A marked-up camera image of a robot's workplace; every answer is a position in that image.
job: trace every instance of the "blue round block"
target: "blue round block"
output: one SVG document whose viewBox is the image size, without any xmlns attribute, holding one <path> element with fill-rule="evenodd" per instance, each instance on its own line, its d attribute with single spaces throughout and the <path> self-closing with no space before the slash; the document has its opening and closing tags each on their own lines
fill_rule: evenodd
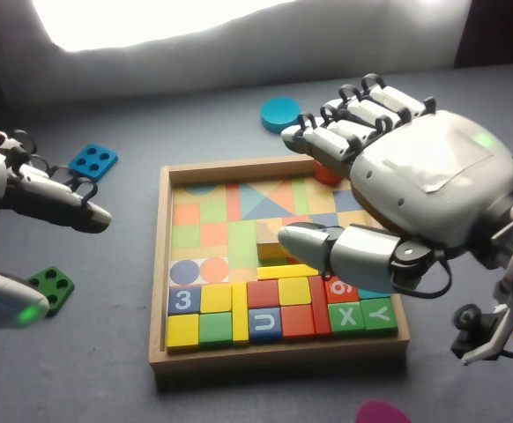
<svg viewBox="0 0 513 423">
<path fill-rule="evenodd" d="M 288 126 L 295 125 L 300 114 L 300 105 L 288 97 L 277 97 L 263 104 L 260 120 L 270 132 L 279 134 Z"/>
</svg>

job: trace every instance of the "table surface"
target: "table surface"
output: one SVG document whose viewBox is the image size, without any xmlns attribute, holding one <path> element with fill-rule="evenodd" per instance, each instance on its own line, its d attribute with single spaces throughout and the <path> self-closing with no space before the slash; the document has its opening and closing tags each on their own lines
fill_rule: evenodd
<svg viewBox="0 0 513 423">
<path fill-rule="evenodd" d="M 491 130 L 513 152 L 513 66 L 386 78 L 418 99 Z M 452 262 L 455 285 L 434 301 L 404 299 L 412 332 L 404 366 L 331 368 L 308 374 L 247 376 L 160 389 L 147 362 L 160 167 L 288 153 L 259 122 L 271 96 L 288 95 L 317 111 L 337 97 L 333 80 L 173 99 L 127 100 L 26 111 L 15 119 L 40 154 L 68 162 L 86 144 L 119 162 L 94 199 L 114 216 L 103 234 L 0 211 L 0 269 L 28 277 L 55 265 L 76 285 L 53 319 L 0 330 L 0 422 L 352 421 L 369 399 L 391 402 L 412 421 L 513 421 L 513 360 L 469 367 L 450 352 L 451 315 L 465 303 L 493 306 L 499 271 L 469 256 Z M 429 285 L 443 283 L 435 271 Z"/>
</svg>

